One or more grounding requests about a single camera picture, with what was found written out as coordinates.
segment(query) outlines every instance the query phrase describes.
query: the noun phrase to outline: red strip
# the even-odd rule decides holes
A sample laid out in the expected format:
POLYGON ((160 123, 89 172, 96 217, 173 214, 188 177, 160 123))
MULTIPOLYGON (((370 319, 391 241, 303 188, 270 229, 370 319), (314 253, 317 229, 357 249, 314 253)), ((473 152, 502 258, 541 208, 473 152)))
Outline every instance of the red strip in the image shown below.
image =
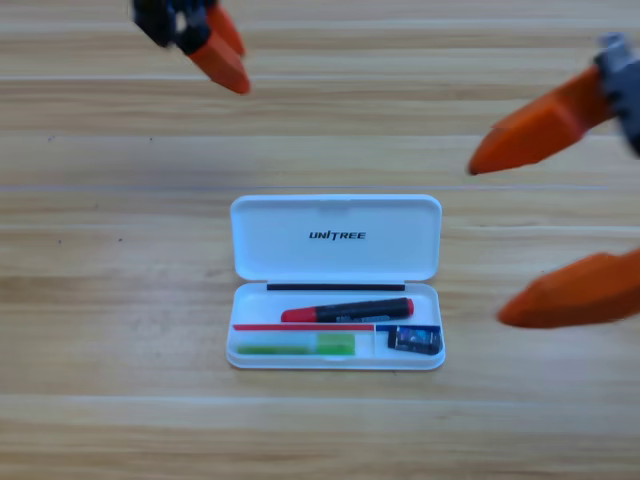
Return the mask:
POLYGON ((293 331, 293 332, 300 332, 300 331, 311 331, 311 332, 318 332, 318 331, 340 331, 340 330, 347 330, 350 332, 353 331, 362 331, 362 332, 373 332, 375 330, 375 325, 373 324, 368 324, 368 325, 363 325, 361 323, 357 323, 357 324, 349 324, 349 323, 338 323, 338 324, 328 324, 328 325, 322 325, 322 324, 318 324, 318 323, 314 323, 314 324, 302 324, 302 325, 297 325, 294 323, 288 323, 286 325, 280 324, 280 323, 266 323, 266 324, 250 324, 250 323, 242 323, 242 324, 238 324, 238 325, 234 325, 233 326, 234 330, 239 330, 239 331, 249 331, 249 332, 258 332, 258 331, 293 331))

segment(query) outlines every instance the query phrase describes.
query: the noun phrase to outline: open case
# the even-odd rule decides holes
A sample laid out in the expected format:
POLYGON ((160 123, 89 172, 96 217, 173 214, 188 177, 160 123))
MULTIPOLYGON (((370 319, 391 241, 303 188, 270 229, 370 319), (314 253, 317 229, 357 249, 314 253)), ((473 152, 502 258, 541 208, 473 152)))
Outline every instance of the open case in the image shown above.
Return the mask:
POLYGON ((236 271, 251 282, 234 297, 227 337, 232 365, 431 370, 444 362, 438 294, 420 283, 438 269, 442 208, 435 198, 245 196, 233 203, 231 223, 236 271), (407 318, 294 323, 286 325, 306 330, 273 330, 285 325, 281 316, 286 310, 396 298, 410 299, 413 311, 407 318), (392 348, 398 326, 437 332, 438 348, 429 354, 392 348), (316 328, 328 330, 311 331, 316 328))

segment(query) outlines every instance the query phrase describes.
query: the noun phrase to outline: red pen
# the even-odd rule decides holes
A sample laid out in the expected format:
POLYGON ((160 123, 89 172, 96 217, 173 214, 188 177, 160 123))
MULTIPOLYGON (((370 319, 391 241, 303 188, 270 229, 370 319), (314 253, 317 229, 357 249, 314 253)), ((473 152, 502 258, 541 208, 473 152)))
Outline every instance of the red pen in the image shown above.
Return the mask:
POLYGON ((287 310, 282 314, 281 320, 295 323, 386 322, 408 318, 413 315, 413 311, 414 305, 410 298, 393 298, 287 310))

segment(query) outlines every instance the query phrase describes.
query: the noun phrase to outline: wood grain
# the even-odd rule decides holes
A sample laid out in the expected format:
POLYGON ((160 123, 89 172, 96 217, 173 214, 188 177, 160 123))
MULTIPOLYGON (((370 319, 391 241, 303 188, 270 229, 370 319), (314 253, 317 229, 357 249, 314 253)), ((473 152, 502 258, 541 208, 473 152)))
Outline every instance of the wood grain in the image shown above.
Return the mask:
POLYGON ((245 98, 156 49, 127 3, 0 2, 0 478, 638 478, 639 318, 494 314, 638 245, 640 164, 610 122, 540 165, 464 173, 600 34, 640 37, 636 0, 230 0, 245 98), (440 200, 441 369, 228 365, 229 207, 309 192, 440 200))

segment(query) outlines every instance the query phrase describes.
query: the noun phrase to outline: white case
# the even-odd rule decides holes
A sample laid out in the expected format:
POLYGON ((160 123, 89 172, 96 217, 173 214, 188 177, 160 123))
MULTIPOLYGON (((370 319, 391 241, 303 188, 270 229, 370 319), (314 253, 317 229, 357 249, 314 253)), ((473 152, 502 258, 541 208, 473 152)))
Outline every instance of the white case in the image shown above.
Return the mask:
MULTIPOLYGON (((253 195, 233 203, 231 223, 236 271, 253 282, 241 286, 234 297, 227 337, 227 359, 232 365, 431 370, 444 362, 446 348, 438 294, 431 286, 419 283, 429 280, 438 269, 442 207, 435 198, 253 195), (292 289, 268 289, 268 285, 289 285, 292 289), (318 287, 309 289, 310 285, 318 287), (360 287, 340 290, 343 285, 360 287), (395 290, 381 290, 381 285, 395 290), (387 332, 355 332, 353 356, 237 352, 239 342, 252 332, 234 330, 234 325, 279 324, 282 312, 292 308, 397 297, 413 300, 414 314, 407 320, 385 324, 440 327, 440 353, 429 356, 391 349, 387 346, 387 332)), ((283 335, 283 343, 294 335, 308 335, 278 334, 283 335)))

